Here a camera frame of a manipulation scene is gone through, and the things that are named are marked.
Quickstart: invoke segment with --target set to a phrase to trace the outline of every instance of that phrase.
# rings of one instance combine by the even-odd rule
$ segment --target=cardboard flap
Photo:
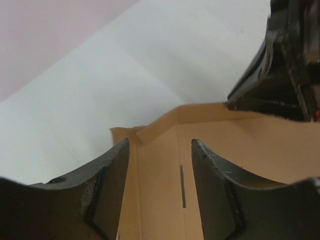
[[[148,126],[113,128],[129,138],[121,240],[203,240],[191,142],[258,176],[292,183],[320,176],[320,124],[298,123],[223,103],[175,108]]]
[[[224,103],[188,104],[169,111],[136,134],[143,144],[148,144],[177,124],[260,117],[264,115],[256,112],[230,111]]]

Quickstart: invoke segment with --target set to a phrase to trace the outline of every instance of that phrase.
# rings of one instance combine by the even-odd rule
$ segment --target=curved edge
[[[82,165],[81,167],[56,177],[50,180],[48,183],[36,183],[32,185],[24,185],[22,183],[18,183],[6,178],[0,178],[3,184],[8,184],[8,182],[13,183],[15,185],[19,185],[21,187],[26,188],[35,188],[35,189],[43,189],[43,190],[62,190],[69,189],[84,184],[88,180],[96,177],[100,172],[109,166],[110,163],[118,156],[118,154],[122,151],[130,151],[130,143],[126,138],[120,141],[118,144],[110,148],[106,153],[97,157],[96,159],[88,162],[87,164]]]
[[[229,179],[208,161],[200,141],[192,141],[192,169],[204,239],[229,239],[244,227]]]
[[[198,139],[192,140],[192,148],[197,152],[197,154],[202,156],[202,159],[207,162],[208,167],[211,167],[216,175],[226,178],[236,185],[257,190],[274,189],[286,186],[284,183],[258,176],[233,164],[232,162],[215,154],[209,147]]]

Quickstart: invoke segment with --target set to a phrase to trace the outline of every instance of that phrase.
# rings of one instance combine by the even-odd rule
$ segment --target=black metal part
[[[129,141],[47,184],[0,179],[0,239],[116,240]]]
[[[205,240],[320,239],[320,178],[275,182],[192,141],[192,165]]]
[[[183,165],[180,165],[180,181],[181,181],[182,207],[185,209],[187,207],[187,204],[186,204],[185,175],[184,175]]]
[[[320,120],[319,6],[319,0],[271,1],[265,40],[229,94],[230,110]]]

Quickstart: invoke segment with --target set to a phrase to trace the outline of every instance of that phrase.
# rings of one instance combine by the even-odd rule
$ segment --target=white surface
[[[1,0],[0,101],[139,0]]]
[[[111,127],[226,100],[265,36],[269,2],[135,4],[0,104],[0,175],[47,182],[109,149]]]

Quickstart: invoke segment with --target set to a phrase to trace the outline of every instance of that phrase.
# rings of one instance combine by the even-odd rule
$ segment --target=cardboard box
[[[148,126],[113,128],[128,138],[120,240],[203,240],[191,141],[259,176],[282,183],[320,176],[320,124],[298,123],[223,103],[184,105]]]

